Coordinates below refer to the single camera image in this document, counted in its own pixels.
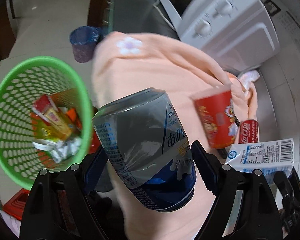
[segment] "box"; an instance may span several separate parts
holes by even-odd
[[[276,171],[284,171],[287,177],[294,164],[293,138],[271,142],[233,144],[226,163],[236,171],[252,173],[260,169],[269,184]]]

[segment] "silver and blue can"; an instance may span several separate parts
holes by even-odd
[[[170,212],[190,201],[194,162],[164,90],[148,88],[109,103],[92,122],[118,176],[146,208]]]

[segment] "green basket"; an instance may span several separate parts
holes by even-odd
[[[57,106],[75,107],[82,122],[77,154],[60,164],[32,146],[31,107],[42,94],[53,95]],[[0,84],[0,165],[21,187],[30,190],[42,168],[63,171],[88,153],[92,133],[92,105],[85,84],[65,62],[46,56],[16,65]]]

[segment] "white cable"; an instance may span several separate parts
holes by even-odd
[[[157,0],[154,4],[153,7],[157,9],[161,17],[165,20],[165,22],[171,27],[172,30],[176,31],[176,29],[173,27],[173,25],[166,19],[166,17],[162,14],[160,9],[158,8],[158,4],[160,3],[160,0]]]

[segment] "orange cloth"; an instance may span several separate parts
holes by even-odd
[[[165,36],[149,33],[111,33],[95,52],[92,85],[98,106],[154,87],[165,90],[191,144],[199,140],[209,148],[190,96],[222,84],[231,84],[234,113],[239,121],[256,119],[254,86],[247,96],[239,80],[221,69],[204,52]],[[194,196],[183,208],[160,213],[145,208],[108,165],[125,217],[130,240],[191,240],[205,221],[215,199],[197,172]]]

